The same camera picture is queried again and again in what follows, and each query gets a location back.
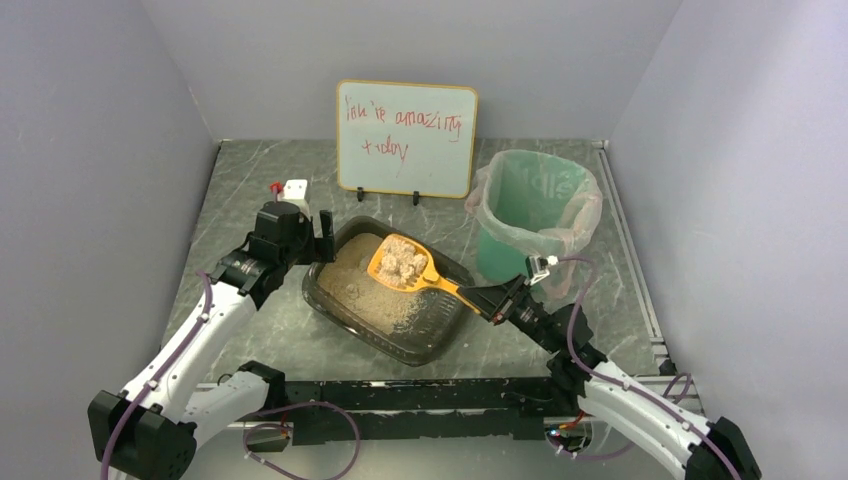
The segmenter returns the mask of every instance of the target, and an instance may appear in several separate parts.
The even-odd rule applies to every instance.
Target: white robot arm
[[[229,423],[285,401],[285,376],[257,362],[217,388],[195,389],[292,266],[335,260],[332,215],[320,212],[323,238],[316,238],[306,192],[306,180],[278,186],[245,242],[219,261],[211,278],[200,274],[205,298],[171,341],[118,395],[101,391],[92,400],[88,417],[101,479],[109,467],[141,480],[177,479],[197,448]]]
[[[530,287],[562,261],[592,265],[575,303],[554,313],[533,300]],[[677,480],[754,480],[759,467],[739,428],[725,418],[706,418],[677,407],[624,373],[589,343],[593,333],[580,305],[594,282],[594,263],[584,257],[531,256],[528,275],[501,284],[459,287],[458,293],[495,325],[510,322],[554,354],[547,367],[554,400],[607,422],[657,459]]]

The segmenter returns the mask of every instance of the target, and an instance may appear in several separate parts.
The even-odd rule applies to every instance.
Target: trash can
[[[477,171],[466,210],[480,222],[477,270],[505,282],[527,273],[528,255],[573,255],[592,238],[603,195],[592,172],[564,158],[526,150],[498,152]],[[564,298],[572,268],[540,282],[547,299]]]

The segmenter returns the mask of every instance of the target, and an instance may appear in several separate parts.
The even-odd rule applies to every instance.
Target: white wall
[[[215,144],[137,0],[0,7],[2,478],[94,479],[86,408],[161,339]]]
[[[764,478],[844,479],[848,4],[683,2],[612,136],[678,366]]]
[[[482,137],[609,138],[680,0],[144,0],[218,138],[335,138],[343,78],[459,84]]]

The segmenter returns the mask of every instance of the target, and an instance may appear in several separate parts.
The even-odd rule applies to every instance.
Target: litter box
[[[424,245],[433,255],[439,273],[461,285],[474,285],[471,274],[462,265],[434,250],[421,240],[409,236],[371,217],[355,217],[336,232],[336,252],[357,235],[371,233],[385,238],[399,233]],[[384,333],[370,325],[341,304],[318,284],[324,264],[313,264],[303,278],[303,298],[312,308],[344,328],[363,342],[407,365],[417,367],[438,357],[456,336],[460,324],[471,312],[462,302],[449,294],[428,289],[423,292],[422,305],[413,314],[408,331]]]

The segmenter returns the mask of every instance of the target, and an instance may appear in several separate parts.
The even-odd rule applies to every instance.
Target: whiteboard
[[[336,105],[342,188],[468,194],[477,124],[473,88],[342,80]]]

